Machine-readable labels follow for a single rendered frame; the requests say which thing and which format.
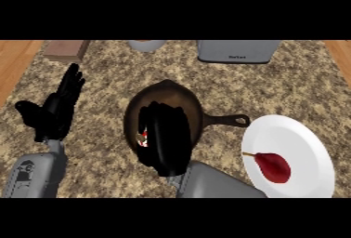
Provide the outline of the pale grey round container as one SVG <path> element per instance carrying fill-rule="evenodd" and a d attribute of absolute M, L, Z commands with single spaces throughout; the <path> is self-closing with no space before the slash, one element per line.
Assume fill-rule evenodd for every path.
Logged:
<path fill-rule="evenodd" d="M 165 40 L 128 40 L 129 47 L 140 52 L 150 52 L 159 49 Z"/>

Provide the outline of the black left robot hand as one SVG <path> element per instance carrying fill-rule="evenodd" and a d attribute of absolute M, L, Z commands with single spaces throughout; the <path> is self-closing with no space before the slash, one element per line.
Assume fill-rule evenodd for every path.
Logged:
<path fill-rule="evenodd" d="M 34 128 L 34 141 L 62 140 L 69 132 L 73 107 L 79 98 L 85 79 L 79 66 L 72 63 L 65 72 L 57 90 L 48 94 L 44 104 L 19 100 L 14 109 L 22 115 L 23 123 Z"/>

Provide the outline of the red and white cupcake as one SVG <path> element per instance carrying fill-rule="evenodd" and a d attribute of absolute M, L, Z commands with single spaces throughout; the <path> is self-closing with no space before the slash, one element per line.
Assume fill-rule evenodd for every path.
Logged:
<path fill-rule="evenodd" d="M 135 135 L 135 139 L 137 139 L 137 144 L 141 146 L 141 147 L 147 147 L 147 132 L 144 130 L 144 132 L 141 134 L 137 133 Z"/>

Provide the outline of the dark cast iron pan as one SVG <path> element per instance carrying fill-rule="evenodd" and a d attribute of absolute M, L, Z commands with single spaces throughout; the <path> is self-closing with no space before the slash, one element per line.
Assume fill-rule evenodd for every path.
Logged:
<path fill-rule="evenodd" d="M 124 134 L 127 145 L 137 152 L 138 112 L 152 101 L 163 103 L 172 108 L 181 107 L 186 113 L 191 146 L 196 146 L 203 129 L 209 125 L 247 127 L 249 117 L 245 114 L 212 116 L 203 111 L 202 104 L 193 92 L 174 81 L 165 79 L 147 86 L 132 97 L 125 110 Z"/>

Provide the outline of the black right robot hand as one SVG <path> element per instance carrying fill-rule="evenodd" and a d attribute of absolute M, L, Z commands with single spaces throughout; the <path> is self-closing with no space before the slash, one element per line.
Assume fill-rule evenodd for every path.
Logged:
<path fill-rule="evenodd" d="M 138 112 L 138 133 L 146 132 L 146 146 L 137 146 L 143 165 L 160 177 L 183 175 L 191 155 L 190 129 L 181 107 L 152 101 Z"/>

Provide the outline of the grey appliance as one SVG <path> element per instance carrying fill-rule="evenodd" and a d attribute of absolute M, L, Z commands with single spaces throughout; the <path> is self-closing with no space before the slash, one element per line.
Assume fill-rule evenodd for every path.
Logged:
<path fill-rule="evenodd" d="M 209 63 L 265 64 L 280 40 L 199 40 L 197 60 Z"/>

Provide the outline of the dark red pear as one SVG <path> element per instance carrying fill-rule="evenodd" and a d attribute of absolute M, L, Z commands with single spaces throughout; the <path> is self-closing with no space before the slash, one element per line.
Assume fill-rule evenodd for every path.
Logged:
<path fill-rule="evenodd" d="M 276 153 L 243 153 L 250 156 L 261 169 L 262 176 L 273 183 L 286 183 L 290 178 L 290 166 L 286 160 Z"/>

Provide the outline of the brown wooden block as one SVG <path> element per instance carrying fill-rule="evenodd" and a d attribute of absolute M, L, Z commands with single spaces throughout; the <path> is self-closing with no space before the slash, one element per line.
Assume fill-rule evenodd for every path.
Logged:
<path fill-rule="evenodd" d="M 44 57 L 53 61 L 81 62 L 88 43 L 88 40 L 53 40 L 44 50 Z"/>

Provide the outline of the white plate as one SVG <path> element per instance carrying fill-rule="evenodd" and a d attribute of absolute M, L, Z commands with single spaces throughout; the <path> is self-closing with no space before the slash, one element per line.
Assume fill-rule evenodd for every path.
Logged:
<path fill-rule="evenodd" d="M 277 114 L 255 119 L 243 132 L 242 152 L 276 153 L 289 164 L 287 182 L 274 183 L 264 177 L 253 157 L 243 155 L 250 182 L 268 197 L 332 197 L 332 159 L 318 137 L 301 122 Z"/>

